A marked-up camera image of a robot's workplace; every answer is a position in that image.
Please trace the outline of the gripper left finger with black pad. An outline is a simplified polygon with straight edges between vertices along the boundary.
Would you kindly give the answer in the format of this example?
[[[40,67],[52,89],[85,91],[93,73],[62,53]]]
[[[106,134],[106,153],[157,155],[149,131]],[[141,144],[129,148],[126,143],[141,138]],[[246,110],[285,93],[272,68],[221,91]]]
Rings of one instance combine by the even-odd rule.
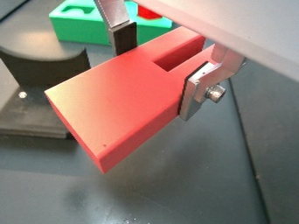
[[[136,22],[129,20],[124,0],[93,0],[106,26],[108,41],[117,56],[137,46]]]

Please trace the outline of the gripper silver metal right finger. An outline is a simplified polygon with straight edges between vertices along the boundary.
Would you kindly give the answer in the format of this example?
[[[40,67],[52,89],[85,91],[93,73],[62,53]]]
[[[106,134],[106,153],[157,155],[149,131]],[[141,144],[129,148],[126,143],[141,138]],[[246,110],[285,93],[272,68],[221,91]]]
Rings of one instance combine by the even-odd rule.
[[[184,121],[190,119],[205,100],[214,103],[221,100],[225,88],[220,82],[233,76],[244,65],[244,56],[224,45],[214,44],[209,49],[209,59],[184,80],[178,107],[178,116]]]

